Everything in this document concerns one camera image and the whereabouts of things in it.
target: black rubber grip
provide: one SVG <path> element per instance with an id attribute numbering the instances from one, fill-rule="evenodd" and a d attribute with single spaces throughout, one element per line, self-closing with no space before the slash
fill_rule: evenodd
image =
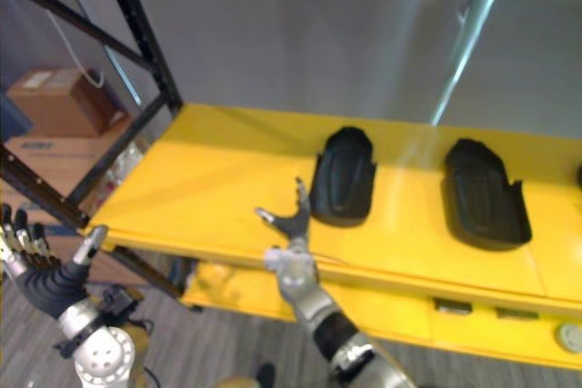
<path id="1" fill-rule="evenodd" d="M 15 214 L 15 229 L 16 231 L 28 230 L 28 215 L 26 211 L 19 209 Z"/>
<path id="2" fill-rule="evenodd" d="M 2 225 L 12 224 L 12 206 L 9 204 L 2 204 Z"/>
<path id="3" fill-rule="evenodd" d="M 339 348 L 357 333 L 357 328 L 343 313 L 331 313 L 313 332 L 319 352 L 331 361 Z"/>
<path id="4" fill-rule="evenodd" d="M 28 270 L 16 278 L 16 284 L 34 307 L 58 318 L 66 308 L 88 296 L 85 290 L 88 274 L 88 265 L 70 261 L 49 270 Z"/>
<path id="5" fill-rule="evenodd" d="M 45 238 L 45 227 L 40 223 L 35 223 L 32 231 L 33 240 L 37 240 L 38 238 Z"/>

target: white cable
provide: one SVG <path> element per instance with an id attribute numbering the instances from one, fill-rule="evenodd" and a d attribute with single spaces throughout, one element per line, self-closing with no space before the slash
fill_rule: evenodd
<path id="1" fill-rule="evenodd" d="M 79 61 L 79 58 L 77 57 L 77 55 L 75 53 L 75 50 L 71 46 L 71 42 L 67 38 L 67 36 L 66 36 L 65 32 L 63 31 L 63 29 L 61 28 L 60 24 L 58 24 L 58 22 L 56 21 L 55 15 L 48 10 L 45 10 L 45 12 L 46 12 L 46 15 L 48 15 L 48 18 L 50 19 L 50 21 L 53 23 L 53 26 L 55 27 L 57 33 L 61 37 L 61 40 L 63 40 L 63 44 L 65 44 L 66 50 L 71 55 L 71 58 L 73 59 L 73 62 L 75 63 L 76 68 L 79 71 L 79 73 L 81 73 L 81 75 L 83 75 L 83 77 L 86 79 L 86 81 L 89 84 L 91 84 L 95 88 L 101 88 L 105 83 L 105 75 L 103 74 L 103 70 L 99 70 L 99 81 L 96 82 L 95 79 L 93 79 L 89 75 L 89 73 L 85 70 L 85 68 L 81 64 L 81 61 Z"/>

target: black shoe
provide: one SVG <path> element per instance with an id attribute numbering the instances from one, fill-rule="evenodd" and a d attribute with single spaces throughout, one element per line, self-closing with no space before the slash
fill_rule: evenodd
<path id="1" fill-rule="evenodd" d="M 273 388 L 275 386 L 275 366 L 271 363 L 264 363 L 256 372 L 256 381 L 261 388 Z"/>

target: lower shelf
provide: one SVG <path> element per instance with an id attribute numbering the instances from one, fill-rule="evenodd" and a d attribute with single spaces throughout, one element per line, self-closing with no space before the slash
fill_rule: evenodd
<path id="1" fill-rule="evenodd" d="M 555 339 L 560 324 L 582 327 L 582 320 L 545 314 L 533 320 L 499 318 L 496 308 L 480 304 L 473 304 L 472 312 L 466 315 L 444 313 L 435 308 L 429 296 L 330 282 L 322 285 L 362 330 L 379 338 L 582 370 L 582 354 L 567 352 Z M 201 263 L 181 301 L 185 305 L 294 320 L 291 307 L 277 290 L 275 276 L 257 269 Z"/>

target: white wall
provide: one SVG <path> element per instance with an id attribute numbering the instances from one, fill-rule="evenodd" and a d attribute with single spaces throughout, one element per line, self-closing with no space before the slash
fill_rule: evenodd
<path id="1" fill-rule="evenodd" d="M 80 1 L 131 43 L 115 0 Z M 467 0 L 142 2 L 187 102 L 427 122 Z M 443 123 L 582 137 L 581 59 L 582 0 L 497 0 Z"/>

